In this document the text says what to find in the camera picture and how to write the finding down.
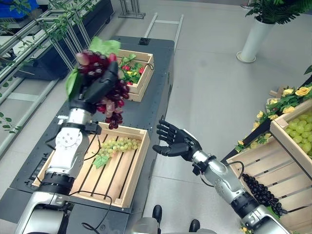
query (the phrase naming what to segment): artificial flower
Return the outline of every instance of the artificial flower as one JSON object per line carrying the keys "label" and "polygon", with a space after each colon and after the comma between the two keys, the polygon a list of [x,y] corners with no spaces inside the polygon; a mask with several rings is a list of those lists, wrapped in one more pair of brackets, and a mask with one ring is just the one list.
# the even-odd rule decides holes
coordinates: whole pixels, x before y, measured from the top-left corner
{"label": "artificial flower", "polygon": [[284,96],[286,96],[286,95],[288,95],[288,94],[292,94],[292,93],[293,93],[293,89],[285,89],[285,90],[283,91],[282,96],[284,97]]}
{"label": "artificial flower", "polygon": [[276,98],[273,98],[270,100],[270,105],[275,104],[275,103],[278,103]]}
{"label": "artificial flower", "polygon": [[250,148],[254,149],[255,147],[258,146],[258,143],[254,141],[253,143],[250,144]]}
{"label": "artificial flower", "polygon": [[260,125],[259,122],[255,122],[255,123],[253,123],[253,128],[257,128],[257,127],[259,127],[259,125]]}
{"label": "artificial flower", "polygon": [[278,117],[278,115],[271,115],[271,116],[269,116],[269,119],[270,120],[274,120],[274,119],[276,119]]}
{"label": "artificial flower", "polygon": [[285,114],[285,113],[291,113],[291,112],[293,112],[294,111],[294,107],[293,106],[290,106],[290,107],[288,107],[288,108],[284,108],[283,109],[283,113]]}
{"label": "artificial flower", "polygon": [[312,86],[310,86],[310,87],[301,87],[301,88],[299,88],[299,89],[295,92],[295,94],[296,94],[297,96],[305,96],[305,95],[307,95],[307,94],[311,91],[311,89],[312,89]]}
{"label": "artificial flower", "polygon": [[263,117],[263,112],[262,111],[259,111],[259,114],[257,115],[257,118],[258,119],[261,119]]}
{"label": "artificial flower", "polygon": [[266,134],[264,135],[264,138],[265,138],[265,139],[268,139],[268,138],[270,138],[270,136],[271,136],[271,133],[266,133]]}

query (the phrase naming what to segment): wooden fruit crate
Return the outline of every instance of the wooden fruit crate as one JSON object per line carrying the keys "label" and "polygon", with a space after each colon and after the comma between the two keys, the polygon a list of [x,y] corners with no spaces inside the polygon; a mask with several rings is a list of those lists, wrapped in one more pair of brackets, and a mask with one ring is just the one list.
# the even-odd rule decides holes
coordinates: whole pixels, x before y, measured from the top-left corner
{"label": "wooden fruit crate", "polygon": [[[279,198],[283,209],[289,212],[281,216],[281,222],[288,229],[300,234],[312,233],[312,181],[273,137],[267,144],[227,160],[228,163],[233,161],[243,162],[244,173],[254,176]],[[241,165],[235,163],[230,167],[238,177]],[[241,182],[250,192],[242,178]]]}
{"label": "wooden fruit crate", "polygon": [[312,99],[295,107],[292,113],[283,114],[271,122],[270,132],[292,154],[297,163],[312,177],[312,159],[297,145],[296,142],[284,131],[292,119],[312,110]]}
{"label": "wooden fruit crate", "polygon": [[[112,205],[117,207],[130,207],[131,201],[137,186],[137,181],[142,169],[150,139],[146,130],[119,126],[118,129],[109,130],[108,124],[99,123],[102,133],[99,135],[100,142],[117,140],[118,137],[130,137],[141,141],[141,146],[136,150],[129,150],[109,159],[108,163],[96,169],[92,165],[95,159],[84,162],[82,169],[76,178],[71,193],[85,190],[93,193],[105,194],[110,196]],[[98,151],[98,140],[95,135],[90,135],[90,145],[85,158],[91,157]],[[51,161],[53,152],[49,156],[38,177],[43,179],[44,173]],[[39,186],[40,182],[36,179],[33,183]],[[73,196],[110,204],[110,199],[106,196],[90,193],[77,193]]]}
{"label": "wooden fruit crate", "polygon": [[[119,50],[119,54],[117,56],[118,63],[120,63],[122,57],[128,57],[130,54],[136,55],[135,59],[130,62],[130,66],[134,65],[136,62],[139,62],[142,64],[143,67],[145,67],[144,72],[142,73],[138,83],[128,85],[130,89],[129,100],[140,102],[142,101],[147,85],[149,84],[154,72],[154,70],[152,70],[150,66],[148,65],[146,66],[146,64],[149,63],[152,65],[152,67],[154,67],[154,56],[153,54],[148,53],[141,53],[129,50]],[[118,74],[119,77],[124,77],[122,71],[119,71]]]}

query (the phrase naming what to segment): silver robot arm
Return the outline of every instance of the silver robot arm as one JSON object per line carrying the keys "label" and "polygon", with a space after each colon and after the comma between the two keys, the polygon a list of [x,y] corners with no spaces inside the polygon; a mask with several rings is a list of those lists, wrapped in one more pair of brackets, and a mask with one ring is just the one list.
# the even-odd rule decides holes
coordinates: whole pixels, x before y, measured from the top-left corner
{"label": "silver robot arm", "polygon": [[[216,192],[234,209],[242,223],[253,230],[255,234],[291,234],[263,205],[260,205],[243,187],[233,171],[218,161],[215,156],[202,151],[199,142],[186,130],[178,129],[163,120],[157,126],[159,139],[168,143],[168,146],[154,145],[153,149],[164,156],[182,156],[186,161],[193,163],[193,172],[203,174],[214,186]],[[133,228],[133,233],[157,233],[154,228],[142,232],[145,221],[139,220]]]}
{"label": "silver robot arm", "polygon": [[56,147],[44,178],[22,213],[15,234],[65,234],[71,204],[69,194],[82,168],[89,134],[101,128],[91,121],[96,103],[111,91],[118,79],[118,64],[111,62],[104,76],[80,87],[70,101],[70,113],[56,136]]}

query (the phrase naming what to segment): bunch of red grapes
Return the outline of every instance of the bunch of red grapes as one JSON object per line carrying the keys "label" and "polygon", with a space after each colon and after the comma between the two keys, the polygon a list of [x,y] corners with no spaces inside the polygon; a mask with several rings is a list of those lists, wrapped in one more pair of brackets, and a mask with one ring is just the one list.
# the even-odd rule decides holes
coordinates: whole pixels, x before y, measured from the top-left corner
{"label": "bunch of red grapes", "polygon": [[[116,61],[116,55],[110,54],[109,57],[102,55],[100,52],[84,50],[82,53],[76,54],[76,59],[80,63],[78,71],[87,79],[92,81],[101,77],[110,63]],[[122,107],[124,99],[129,98],[129,87],[126,82],[119,79],[113,90],[103,97],[100,103],[97,103],[97,111],[106,115],[105,122],[109,123],[109,129],[118,128],[122,123]]]}

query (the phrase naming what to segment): green grapes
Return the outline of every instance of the green grapes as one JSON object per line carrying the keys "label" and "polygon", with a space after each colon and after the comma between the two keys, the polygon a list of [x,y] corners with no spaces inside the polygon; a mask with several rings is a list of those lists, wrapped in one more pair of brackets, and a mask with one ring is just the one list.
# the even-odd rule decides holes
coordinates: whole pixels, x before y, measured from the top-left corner
{"label": "green grapes", "polygon": [[312,113],[305,113],[289,122],[285,132],[312,159]]}

